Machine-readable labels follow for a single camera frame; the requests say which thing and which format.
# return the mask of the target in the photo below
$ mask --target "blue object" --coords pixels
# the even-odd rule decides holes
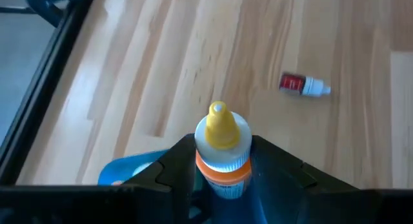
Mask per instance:
[[[134,170],[144,163],[154,162],[168,150],[115,159],[107,164],[99,175],[98,185],[111,185],[115,181],[126,181]]]
[[[39,14],[43,19],[56,28],[63,19],[63,10],[60,10],[54,4],[58,1],[61,0],[26,0],[31,10]]]

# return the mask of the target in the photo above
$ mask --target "red label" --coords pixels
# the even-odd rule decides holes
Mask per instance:
[[[305,77],[296,76],[292,74],[283,74],[281,81],[279,82],[279,88],[287,90],[295,90],[302,92],[305,84]]]

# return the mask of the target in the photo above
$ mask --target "black plastic mount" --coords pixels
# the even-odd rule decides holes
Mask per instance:
[[[268,223],[413,223],[411,190],[359,190],[259,136],[251,165]]]
[[[0,14],[37,14],[30,7],[0,7]]]
[[[189,134],[120,186],[0,187],[0,223],[202,223],[210,191],[193,194],[195,151]]]

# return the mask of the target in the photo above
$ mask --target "orange band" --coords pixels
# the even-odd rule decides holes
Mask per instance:
[[[201,156],[198,151],[196,152],[196,165],[208,180],[219,183],[221,185],[235,185],[241,181],[248,179],[251,176],[251,161],[248,161],[238,170],[233,172],[217,172],[209,168],[204,161],[202,161]]]

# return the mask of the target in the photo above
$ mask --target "bottle label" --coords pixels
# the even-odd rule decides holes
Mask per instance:
[[[235,185],[220,185],[211,181],[208,181],[215,193],[225,199],[236,199],[241,197],[244,191],[244,181],[236,183]]]
[[[305,77],[284,73],[279,82],[279,89],[289,92],[297,92],[301,94],[304,89]]]

